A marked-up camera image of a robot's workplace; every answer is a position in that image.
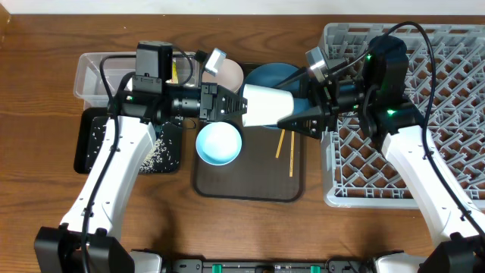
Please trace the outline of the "yellow snack wrapper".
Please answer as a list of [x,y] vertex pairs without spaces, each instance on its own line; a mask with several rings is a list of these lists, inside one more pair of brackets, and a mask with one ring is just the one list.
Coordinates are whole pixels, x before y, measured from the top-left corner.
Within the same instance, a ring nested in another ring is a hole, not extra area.
[[171,83],[172,84],[178,84],[179,79],[178,79],[178,73],[177,73],[177,62],[172,61],[172,78],[171,78]]

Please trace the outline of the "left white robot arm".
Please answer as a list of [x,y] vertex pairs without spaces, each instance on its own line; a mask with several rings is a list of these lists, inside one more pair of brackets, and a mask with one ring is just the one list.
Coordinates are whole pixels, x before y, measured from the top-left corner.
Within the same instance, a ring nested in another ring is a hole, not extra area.
[[41,227],[34,250],[43,272],[167,272],[161,255],[127,252],[124,213],[139,169],[155,144],[155,125],[171,117],[207,122],[243,115],[248,102],[216,83],[159,91],[120,89],[111,96],[102,147],[76,202],[58,227]]

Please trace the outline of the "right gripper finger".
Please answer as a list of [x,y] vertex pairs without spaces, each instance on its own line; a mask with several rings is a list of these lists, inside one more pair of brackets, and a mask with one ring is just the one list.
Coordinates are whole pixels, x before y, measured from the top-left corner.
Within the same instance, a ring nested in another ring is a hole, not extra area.
[[275,89],[300,89],[300,86],[308,79],[308,69],[301,67],[297,71],[290,74],[287,78],[274,85]]
[[308,110],[279,120],[277,127],[314,139],[320,139],[324,132],[333,129],[332,123],[333,115],[328,108],[314,106]]

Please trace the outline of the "pile of rice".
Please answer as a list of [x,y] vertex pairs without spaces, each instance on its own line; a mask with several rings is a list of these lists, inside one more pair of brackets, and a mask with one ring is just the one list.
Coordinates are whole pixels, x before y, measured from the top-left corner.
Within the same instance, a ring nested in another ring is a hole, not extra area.
[[[92,121],[87,143],[85,169],[90,172],[99,154],[105,136],[107,118]],[[171,123],[161,126],[152,150],[147,154],[139,172],[142,174],[171,173],[179,168],[183,129]]]

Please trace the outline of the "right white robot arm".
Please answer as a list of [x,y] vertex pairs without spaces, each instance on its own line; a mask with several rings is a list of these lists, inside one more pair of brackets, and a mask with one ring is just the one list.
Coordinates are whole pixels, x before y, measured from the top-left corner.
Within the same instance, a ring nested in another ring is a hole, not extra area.
[[484,213],[458,185],[434,145],[427,119],[404,94],[406,44],[377,36],[361,55],[362,72],[340,80],[342,62],[331,67],[316,47],[306,53],[310,109],[278,121],[281,129],[318,138],[335,130],[339,115],[355,112],[362,133],[405,182],[435,247],[428,257],[392,252],[373,258],[363,272],[482,272]]

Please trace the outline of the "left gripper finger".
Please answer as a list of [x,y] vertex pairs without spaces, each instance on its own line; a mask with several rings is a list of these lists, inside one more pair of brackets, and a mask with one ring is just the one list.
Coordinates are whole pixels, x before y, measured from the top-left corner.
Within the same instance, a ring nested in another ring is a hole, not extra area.
[[245,110],[247,100],[231,90],[217,86],[217,108],[219,110]]
[[229,110],[229,109],[221,109],[217,113],[217,120],[218,121],[225,121],[230,120],[239,116],[244,115],[247,112],[247,109],[241,109],[237,111]]

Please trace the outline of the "light blue bowl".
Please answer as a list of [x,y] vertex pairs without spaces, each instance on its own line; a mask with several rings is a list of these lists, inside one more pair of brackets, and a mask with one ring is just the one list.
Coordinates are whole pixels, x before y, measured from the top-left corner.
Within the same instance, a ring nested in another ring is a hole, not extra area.
[[213,166],[227,165],[241,152],[243,140],[240,132],[227,122],[205,125],[196,137],[199,158]]

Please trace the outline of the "white paper cup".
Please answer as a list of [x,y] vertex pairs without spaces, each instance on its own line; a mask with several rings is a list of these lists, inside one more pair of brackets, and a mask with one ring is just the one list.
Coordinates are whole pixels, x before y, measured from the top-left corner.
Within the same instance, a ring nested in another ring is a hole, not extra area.
[[294,98],[291,92],[246,84],[242,95],[247,99],[247,111],[242,115],[244,127],[275,125],[293,114]]

